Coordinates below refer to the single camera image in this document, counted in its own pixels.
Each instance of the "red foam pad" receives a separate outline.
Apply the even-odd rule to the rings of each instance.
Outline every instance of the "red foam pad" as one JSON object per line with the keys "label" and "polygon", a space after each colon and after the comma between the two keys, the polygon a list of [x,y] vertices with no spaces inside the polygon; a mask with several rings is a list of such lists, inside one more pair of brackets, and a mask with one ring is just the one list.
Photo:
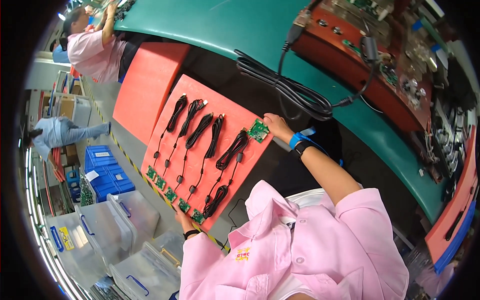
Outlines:
{"label": "red foam pad", "polygon": [[[171,115],[177,100],[182,96],[183,93],[187,94],[188,103],[196,99],[206,99],[208,104],[200,110],[195,118],[189,125],[188,133],[186,136],[179,138],[177,142],[177,148],[173,152],[173,155],[170,159],[170,166],[165,173],[165,181],[167,185],[165,186],[164,191],[167,190],[167,187],[170,186],[172,189],[175,189],[177,186],[177,176],[182,173],[183,168],[183,157],[185,156],[185,141],[190,136],[190,134],[197,128],[201,118],[213,112],[215,117],[220,114],[225,114],[225,119],[220,133],[219,141],[217,144],[217,149],[215,156],[210,159],[205,160],[204,165],[204,174],[202,180],[198,185],[196,191],[191,196],[189,204],[192,206],[187,212],[190,215],[193,212],[193,209],[196,208],[203,212],[205,206],[205,197],[210,192],[212,186],[215,184],[217,178],[220,176],[221,171],[215,167],[216,161],[225,153],[225,151],[230,147],[230,145],[235,140],[235,137],[240,132],[242,128],[250,128],[255,119],[259,118],[254,113],[248,111],[247,109],[241,107],[240,105],[234,103],[233,101],[225,98],[219,93],[209,89],[203,84],[193,80],[187,75],[183,75],[178,81],[177,85],[173,89],[170,97],[168,98],[165,108],[163,109],[160,119],[155,127],[155,130],[148,144],[147,151],[145,153],[144,161],[142,163],[142,172],[145,174],[148,170],[148,166],[154,165],[154,153],[158,148],[158,141],[160,140],[160,135],[165,130],[168,121],[170,120]],[[155,170],[157,173],[162,176],[165,170],[165,160],[170,156],[172,152],[173,145],[181,127],[186,120],[188,107],[179,116],[175,130],[172,133],[165,132],[165,135],[160,144],[160,155],[157,159]],[[228,188],[228,194],[219,205],[218,209],[213,216],[208,218],[201,226],[202,230],[208,231],[215,221],[218,219],[222,211],[225,209],[225,206],[229,203],[235,192],[238,190],[240,185],[243,183],[247,175],[252,170],[255,163],[258,161],[264,150],[267,148],[268,144],[272,140],[272,134],[268,134],[263,142],[259,143],[254,139],[250,139],[245,151],[243,152],[243,160],[238,164],[237,169],[235,170],[235,176],[233,177],[233,183]],[[189,189],[191,185],[195,185],[200,177],[200,169],[202,167],[202,161],[204,155],[210,145],[212,140],[212,127],[211,124],[205,129],[202,136],[197,140],[196,144],[188,151],[187,161],[185,165],[185,173],[182,184],[178,187],[176,194],[178,199],[181,197],[185,201],[190,195]],[[212,192],[212,198],[215,196],[216,190],[219,186],[228,184],[228,180],[232,176],[232,171],[235,167],[235,158],[232,159],[229,166],[223,172],[221,181],[216,185],[214,191]]]}
{"label": "red foam pad", "polygon": [[148,144],[173,80],[190,49],[178,43],[142,43],[128,68],[113,118]]}
{"label": "red foam pad", "polygon": [[[475,126],[472,126],[470,138],[467,141],[467,159],[465,160],[465,167],[458,181],[455,195],[447,204],[444,212],[425,237],[425,242],[427,243],[428,250],[430,251],[430,256],[432,257],[432,262],[434,264],[439,260],[450,243],[454,240],[455,235],[460,229],[460,225],[467,216],[466,211],[470,207],[470,203],[474,200],[474,193],[471,191],[474,191],[478,184],[476,173],[477,169],[475,167],[475,137],[476,129]],[[445,235],[457,218],[458,212],[462,210],[465,210],[465,213],[455,227],[451,239],[446,240]]]}

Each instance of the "pink shirt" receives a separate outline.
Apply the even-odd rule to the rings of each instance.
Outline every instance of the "pink shirt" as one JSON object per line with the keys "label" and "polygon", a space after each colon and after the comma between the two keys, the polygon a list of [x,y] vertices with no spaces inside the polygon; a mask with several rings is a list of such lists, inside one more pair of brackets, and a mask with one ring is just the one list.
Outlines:
{"label": "pink shirt", "polygon": [[127,42],[113,39],[103,46],[102,32],[93,29],[68,36],[67,53],[72,66],[100,83],[119,79],[120,59]]}
{"label": "pink shirt", "polygon": [[[408,270],[378,190],[328,206],[299,209],[258,182],[246,201],[250,221],[228,235],[227,256],[204,233],[185,241],[180,299],[266,299],[290,268],[317,299],[403,300]],[[296,219],[293,240],[281,216]]]}

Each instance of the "blue handle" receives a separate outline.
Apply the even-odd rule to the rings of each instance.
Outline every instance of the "blue handle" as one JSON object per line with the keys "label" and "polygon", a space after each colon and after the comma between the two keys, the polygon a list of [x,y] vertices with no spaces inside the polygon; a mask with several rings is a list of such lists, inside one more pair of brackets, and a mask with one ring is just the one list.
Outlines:
{"label": "blue handle", "polygon": [[87,224],[85,224],[84,218],[85,218],[85,216],[82,215],[82,216],[80,217],[80,220],[82,221],[82,224],[84,225],[84,228],[85,228],[85,230],[87,231],[88,235],[95,235],[95,233],[90,233],[90,231],[88,230]]}
{"label": "blue handle", "polygon": [[145,294],[145,297],[148,296],[148,294],[150,294],[150,292],[147,290],[147,288],[140,281],[138,281],[135,277],[133,277],[132,275],[128,275],[127,279],[128,279],[128,277],[131,277],[141,288],[143,288],[144,290],[147,291],[147,293]]}
{"label": "blue handle", "polygon": [[127,214],[127,217],[131,217],[132,214],[130,213],[130,211],[128,210],[128,208],[125,206],[125,204],[123,204],[123,202],[119,202],[120,206],[123,208],[123,210],[125,211],[125,213]]}
{"label": "blue handle", "polygon": [[59,249],[60,252],[63,252],[63,244],[61,243],[59,233],[57,232],[57,229],[55,228],[55,226],[50,227],[50,231],[52,233],[53,240],[55,241],[55,244],[57,245],[57,248]]}

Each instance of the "blue storage bin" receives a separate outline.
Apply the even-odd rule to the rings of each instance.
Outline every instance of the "blue storage bin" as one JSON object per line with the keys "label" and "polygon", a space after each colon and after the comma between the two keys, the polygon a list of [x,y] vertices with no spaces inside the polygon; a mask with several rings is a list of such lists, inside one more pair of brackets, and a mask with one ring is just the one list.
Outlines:
{"label": "blue storage bin", "polygon": [[108,194],[118,195],[135,190],[135,185],[118,165],[94,168],[93,170],[97,172],[98,177],[90,184],[95,190],[97,203],[106,201]]}
{"label": "blue storage bin", "polygon": [[85,173],[98,167],[117,165],[118,162],[108,146],[85,147]]}

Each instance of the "gray floor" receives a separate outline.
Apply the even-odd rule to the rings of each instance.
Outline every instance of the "gray floor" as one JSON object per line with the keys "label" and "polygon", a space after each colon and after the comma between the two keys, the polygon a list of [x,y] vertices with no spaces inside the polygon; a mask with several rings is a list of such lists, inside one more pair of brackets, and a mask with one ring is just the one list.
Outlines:
{"label": "gray floor", "polygon": [[[193,48],[187,56],[180,72],[218,91],[258,116],[262,116],[265,112],[281,114],[277,91],[256,80],[241,75],[235,67],[235,62],[230,59],[201,48]],[[86,78],[86,80],[90,85],[94,99],[105,121],[112,122],[113,134],[118,142],[122,145],[132,161],[137,166],[141,166],[147,146],[118,124],[112,117],[121,85],[119,83],[96,84],[90,78]],[[139,101],[139,99],[132,99],[132,105],[135,105],[135,101]],[[293,130],[298,131],[303,129],[307,121],[308,117],[302,116],[298,121],[290,121],[289,125]],[[100,116],[95,107],[93,107],[90,126],[99,124],[100,122]],[[392,222],[402,233],[406,235],[409,234],[412,218],[417,207],[415,199],[396,175],[367,145],[345,127],[340,126],[340,130],[343,137],[345,163],[348,165],[348,169],[361,180],[364,187],[376,187],[380,190]],[[155,236],[160,235],[169,228],[181,231],[180,226],[174,219],[174,212],[150,189],[138,173],[136,173],[120,149],[114,144],[111,137],[102,136],[97,141],[90,141],[90,143],[109,145],[120,166],[122,166],[126,174],[135,184],[136,189],[160,212],[161,218]],[[87,141],[79,144],[77,147],[80,161],[84,160],[84,146],[86,145],[88,145]],[[267,150],[250,175],[210,230],[209,233],[211,235],[219,241],[225,241],[227,239],[227,235],[233,225],[228,217],[228,213],[236,204],[237,199],[246,199],[254,184],[260,179],[266,179],[276,166],[278,160],[285,154],[286,152],[275,143],[271,143],[267,147]],[[243,201],[239,201],[237,207],[235,207],[230,214],[230,217],[237,225],[244,224],[248,221]]]}

